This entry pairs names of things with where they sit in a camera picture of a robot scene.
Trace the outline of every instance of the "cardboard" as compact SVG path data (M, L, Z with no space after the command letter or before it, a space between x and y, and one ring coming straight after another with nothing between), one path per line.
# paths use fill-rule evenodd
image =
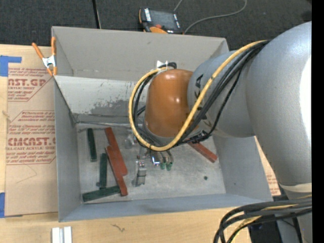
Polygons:
M40 47L44 56L51 49ZM8 64L5 216L58 210L53 79L32 46L0 45Z
M213 164L188 145L177 147L169 173L148 170L147 184L135 188L131 184L139 148L124 146L123 126L128 123L134 82L158 61L174 61L178 68L195 71L210 57L228 52L225 39L69 27L53 27L53 35L58 65L54 98L59 221L233 207L272 199L254 137L211 138L207 147L219 155ZM100 123L113 127L129 170L125 176L129 195L85 203L82 194L96 188L99 174L99 164L90 162L86 130L95 130L99 155L108 143ZM109 177L110 186L116 185Z

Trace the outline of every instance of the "black wire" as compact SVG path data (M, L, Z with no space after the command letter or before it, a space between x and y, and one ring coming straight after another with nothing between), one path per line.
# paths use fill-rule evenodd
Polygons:
M283 220L283 219L288 219L288 218L296 218L296 217L306 215L306 214L311 213L311 212L312 212L312 208L306 209L306 210L303 210L303 211L300 211L300 212L297 212L297 213L293 213L293 214L288 214L288 215L284 215L284 216L280 216L280 217L274 217L272 219L263 219L261 217L260 219L256 220L255 222L243 225L239 230L236 230L231 235L231 237L228 239L227 243L231 243L240 230L246 228L247 226L250 226L251 224L258 225L258 224L262 224L262 223L266 223L266 222L278 221L278 220Z
M275 214L279 214L279 213L292 213L292 212L296 212L298 211L300 208L304 209L304 208L311 208L311 203L312 203L312 198L311 197L307 197L307 198L300 198L300 199L292 199L292 200L282 200L279 202L261 202L258 204L250 204L250 205L245 205L245 206L241 206L238 208L233 209L232 211L228 212L221 220L220 222L220 226L219 226L219 230L217 231L214 241L218 239L218 237L220 237L221 242L225 242L225 238L223 235L223 231L230 225L232 225L233 223L240 221L240 220L244 220L247 218L251 218L253 216L264 216L264 215L273 215L273 213ZM284 206L284 205L297 205L296 207L287 207L284 209L277 209L277 210L263 210L264 208L268 208L268 207L280 207L280 206ZM229 219L231 216L238 214L240 212L245 212L245 214L243 215L238 215L235 216L231 219Z

